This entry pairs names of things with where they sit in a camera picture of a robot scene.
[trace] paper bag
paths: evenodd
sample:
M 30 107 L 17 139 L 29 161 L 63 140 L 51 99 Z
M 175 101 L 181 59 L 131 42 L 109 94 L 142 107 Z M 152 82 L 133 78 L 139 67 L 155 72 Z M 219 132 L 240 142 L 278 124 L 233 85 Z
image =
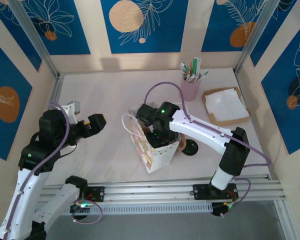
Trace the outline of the paper bag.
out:
M 158 108 L 154 102 L 147 103 L 147 105 Z M 135 117 L 140 106 L 141 104 L 129 109 L 131 115 L 129 116 L 130 131 L 135 134 L 131 134 L 130 137 L 147 172 L 150 174 L 170 163 L 180 143 L 181 136 L 179 134 L 177 140 L 167 146 L 153 148 L 145 136 L 150 131 L 149 127 L 146 127 Z

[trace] box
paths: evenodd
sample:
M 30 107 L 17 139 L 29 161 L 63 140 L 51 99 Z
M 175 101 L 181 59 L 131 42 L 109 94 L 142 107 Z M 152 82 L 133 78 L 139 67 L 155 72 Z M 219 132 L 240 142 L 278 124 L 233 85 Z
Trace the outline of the box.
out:
M 236 87 L 236 86 L 234 86 L 234 87 L 221 87 L 221 88 L 216 88 L 216 89 L 212 89 L 212 90 L 209 90 L 209 91 L 205 91 L 202 94 L 202 98 L 201 98 L 202 102 L 203 102 L 203 105 L 205 107 L 205 110 L 206 110 L 206 112 L 209 115 L 210 123 L 212 123 L 213 125 L 217 125 L 219 127 L 226 126 L 226 125 L 232 125 L 232 124 L 244 123 L 244 122 L 247 122 L 251 118 L 251 116 L 252 116 L 252 112 L 251 112 L 251 110 L 248 107 L 246 108 L 246 110 L 249 113 L 249 116 L 244 117 L 244 118 L 235 119 L 235 120 L 217 121 L 217 119 L 216 119 L 216 117 L 215 117 L 215 115 L 213 113 L 209 114 L 209 112 L 207 110 L 207 107 L 206 107 L 206 101 L 207 101 L 206 100 L 206 96 L 210 95 L 210 94 L 214 94 L 216 92 L 228 90 L 228 89 L 234 89 L 236 91 L 236 93 L 238 94 L 239 98 L 241 98 L 242 94 L 241 94 L 239 88 Z
M 153 108 L 158 108 L 158 106 L 153 102 L 147 103 L 147 105 Z M 153 148 L 145 136 L 145 134 L 150 131 L 149 127 L 146 127 L 143 122 L 135 118 L 140 106 L 141 104 L 129 109 L 130 131 L 136 134 L 131 134 L 130 137 L 136 151 L 141 157 L 142 163 L 144 164 L 147 172 L 150 174 L 170 163 L 180 143 L 181 135 L 179 134 L 178 139 L 167 146 Z

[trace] white napkin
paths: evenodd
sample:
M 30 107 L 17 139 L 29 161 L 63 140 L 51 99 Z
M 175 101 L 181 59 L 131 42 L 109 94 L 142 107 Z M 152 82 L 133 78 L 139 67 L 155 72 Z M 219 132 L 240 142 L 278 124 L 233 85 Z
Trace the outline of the white napkin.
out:
M 206 95 L 205 99 L 208 113 L 213 113 L 218 122 L 249 117 L 247 109 L 233 88 Z

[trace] cable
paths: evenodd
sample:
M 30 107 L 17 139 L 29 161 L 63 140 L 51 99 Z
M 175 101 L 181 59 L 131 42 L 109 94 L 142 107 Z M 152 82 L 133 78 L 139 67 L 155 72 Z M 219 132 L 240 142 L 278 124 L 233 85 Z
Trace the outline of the cable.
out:
M 173 102 L 172 104 L 181 104 L 182 105 L 181 102 Z M 185 105 L 185 110 L 186 110 L 187 113 L 189 113 L 187 105 Z
M 78 224 L 84 224 L 84 225 L 96 224 L 96 223 L 98 223 L 98 222 L 102 219 L 102 217 L 104 216 L 103 211 L 102 211 L 102 208 L 101 208 L 96 202 L 90 201 L 90 200 L 87 200 L 87 199 L 78 199 L 78 200 L 74 201 L 71 205 L 74 205 L 74 204 L 76 204 L 76 203 L 78 203 L 78 202 L 79 202 L 79 203 L 81 203 L 81 202 L 88 202 L 88 203 L 94 204 L 97 208 L 99 208 L 99 210 L 100 210 L 100 216 L 99 216 L 99 218 L 98 218 L 97 220 L 95 220 L 95 221 L 83 222 L 83 221 L 79 221 L 79 220 L 75 219 L 75 210 L 74 210 L 74 211 L 72 212 L 72 215 L 71 215 L 71 217 L 72 217 L 72 219 L 73 219 L 73 222 L 78 223 Z
M 122 122 L 122 126 L 124 127 L 124 129 L 125 129 L 128 133 L 130 133 L 131 135 L 134 135 L 134 136 L 137 136 L 137 137 L 141 137 L 141 138 L 146 137 L 146 136 L 144 136 L 144 135 L 138 135 L 138 134 L 135 134 L 135 133 L 133 133 L 132 131 L 130 131 L 130 130 L 126 127 L 126 125 L 125 125 L 125 123 L 124 123 L 124 116 L 126 116 L 126 115 L 128 115 L 128 116 L 130 116 L 130 117 L 132 117 L 132 118 L 135 118 L 134 116 L 132 116 L 132 115 L 129 114 L 129 113 L 123 114 L 122 117 L 121 117 L 121 122 Z
M 61 159 L 61 158 L 63 158 L 63 157 L 66 157 L 66 156 L 72 154 L 72 153 L 77 149 L 77 146 L 78 146 L 78 143 L 75 144 L 75 147 L 74 147 L 74 149 L 73 149 L 71 152 L 68 152 L 68 153 L 62 155 L 61 157 L 59 157 L 59 159 Z
M 186 109 L 186 107 L 185 107 L 186 105 L 185 105 L 184 94 L 183 94 L 181 88 L 180 88 L 177 84 L 175 84 L 175 83 L 173 83 L 173 82 L 163 81 L 163 82 L 159 82 L 159 83 L 155 84 L 155 85 L 154 85 L 153 87 L 151 87 L 151 88 L 149 89 L 149 91 L 146 93 L 145 98 L 144 98 L 144 103 L 147 102 L 147 98 L 148 98 L 150 92 L 151 92 L 155 87 L 157 87 L 157 86 L 159 86 L 159 85 L 162 85 L 162 84 L 170 84 L 170 85 L 173 85 L 173 86 L 175 86 L 175 87 L 179 90 L 180 96 L 181 96 L 181 102 L 182 102 L 183 112 L 184 112 L 184 115 L 186 116 L 186 118 L 187 118 L 189 121 L 191 121 L 191 122 L 193 122 L 193 123 L 195 123 L 195 124 L 197 124 L 197 125 L 199 125 L 199 126 L 201 126 L 201 127 L 204 127 L 204 128 L 206 128 L 206 129 L 208 129 L 208 130 L 211 130 L 212 132 L 215 132 L 215 133 L 218 134 L 218 135 L 221 135 L 221 136 L 224 136 L 224 137 L 226 137 L 226 138 L 228 138 L 228 139 L 230 139 L 230 140 L 233 140 L 233 141 L 235 141 L 235 142 L 237 142 L 237 143 L 239 143 L 239 144 L 245 146 L 245 147 L 248 148 L 248 149 L 251 149 L 251 150 L 254 151 L 255 153 L 259 154 L 261 157 L 263 157 L 263 158 L 265 159 L 265 161 L 266 161 L 266 163 L 248 164 L 248 165 L 243 166 L 243 168 L 249 168 L 249 167 L 268 167 L 268 166 L 270 166 L 270 165 L 272 164 L 270 158 L 268 158 L 267 155 L 265 155 L 264 153 L 260 152 L 260 151 L 257 150 L 256 148 L 250 146 L 249 144 L 247 144 L 247 143 L 245 143 L 245 142 L 243 142 L 243 141 L 241 141 L 241 140 L 239 140 L 239 139 L 237 139 L 237 138 L 235 138 L 235 137 L 233 137 L 233 136 L 230 136 L 230 135 L 228 135 L 228 134 L 226 134 L 226 133 L 224 133 L 224 132 L 222 132 L 222 131 L 219 131 L 219 130 L 217 130 L 217 129 L 214 129 L 213 127 L 210 127 L 210 126 L 208 126 L 208 125 L 206 125 L 206 124 L 204 124 L 204 123 L 201 123 L 201 122 L 198 122 L 198 121 L 196 121 L 196 120 L 191 119 L 191 117 L 189 116 L 189 114 L 188 114 L 187 111 L 185 110 L 185 109 Z M 238 203 L 241 203 L 241 202 L 245 199 L 245 197 L 247 196 L 247 194 L 248 194 L 249 191 L 250 191 L 250 188 L 251 188 L 251 182 L 250 182 L 250 180 L 247 179 L 247 178 L 235 178 L 235 180 L 246 180 L 246 181 L 249 182 L 249 187 L 248 187 L 247 191 L 246 191 L 245 194 L 242 196 L 242 198 L 238 201 Z
M 10 226 L 11 226 L 11 222 L 14 218 L 14 215 L 15 215 L 15 212 L 16 212 L 16 209 L 17 209 L 17 206 L 18 206 L 18 203 L 19 203 L 19 200 L 20 200 L 20 197 L 21 195 L 23 194 L 25 188 L 26 188 L 26 185 L 28 183 L 28 181 L 30 180 L 30 178 L 32 177 L 32 175 L 35 174 L 35 172 L 41 168 L 41 166 L 43 164 L 45 164 L 47 161 L 49 161 L 54 155 L 56 155 L 60 150 L 61 148 L 63 147 L 63 145 L 65 144 L 67 138 L 68 138 L 68 135 L 69 135 L 69 131 L 70 131 L 70 121 L 69 121 L 69 117 L 67 115 L 67 113 L 65 112 L 65 110 L 63 109 L 63 107 L 57 103 L 53 103 L 51 102 L 50 105 L 52 106 L 55 106 L 55 107 L 58 107 L 59 110 L 63 113 L 64 115 L 64 118 L 65 118 L 65 134 L 64 134 L 64 137 L 62 139 L 62 141 L 60 142 L 60 145 L 52 152 L 50 153 L 49 156 L 47 156 L 44 160 L 42 160 L 37 166 L 35 166 L 35 168 L 28 174 L 28 176 L 25 178 L 23 184 L 21 185 L 20 189 L 19 189 L 19 194 L 16 196 L 15 200 L 14 200 L 14 203 L 12 205 L 12 208 L 11 208 L 11 212 L 10 212 L 10 216 L 8 218 L 8 221 L 6 223 L 6 233 L 3 235 L 3 240 L 7 240 L 8 238 L 8 234 L 9 234 L 9 230 L 10 230 Z

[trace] black round object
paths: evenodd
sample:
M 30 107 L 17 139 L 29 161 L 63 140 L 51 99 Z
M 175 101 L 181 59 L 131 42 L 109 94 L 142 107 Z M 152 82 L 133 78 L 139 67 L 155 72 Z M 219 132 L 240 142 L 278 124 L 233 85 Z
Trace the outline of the black round object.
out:
M 199 149 L 198 144 L 192 139 L 187 139 L 185 142 L 185 149 L 183 149 L 182 152 L 187 156 L 195 155 Z

